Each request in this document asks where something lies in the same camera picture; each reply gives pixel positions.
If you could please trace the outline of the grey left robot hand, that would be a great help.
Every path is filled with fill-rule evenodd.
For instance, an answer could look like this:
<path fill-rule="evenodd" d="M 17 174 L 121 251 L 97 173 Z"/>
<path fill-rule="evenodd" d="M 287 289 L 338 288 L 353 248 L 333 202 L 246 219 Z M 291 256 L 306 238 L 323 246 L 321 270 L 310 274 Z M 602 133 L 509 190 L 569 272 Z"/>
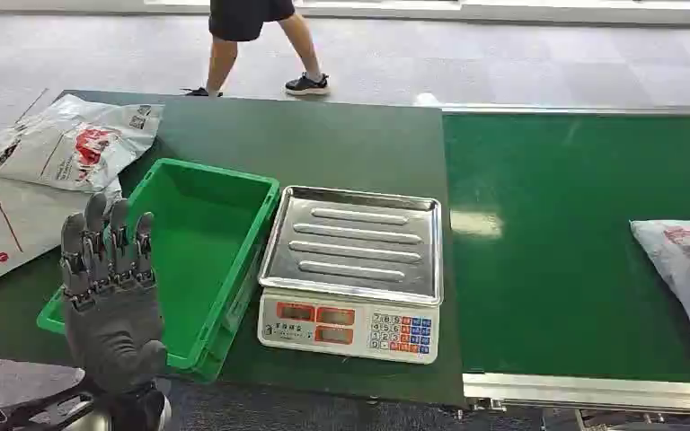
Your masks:
<path fill-rule="evenodd" d="M 76 364 L 102 390 L 127 393 L 164 370 L 164 319 L 153 266 L 154 215 L 128 230 L 129 202 L 102 192 L 61 229 L 65 334 Z"/>

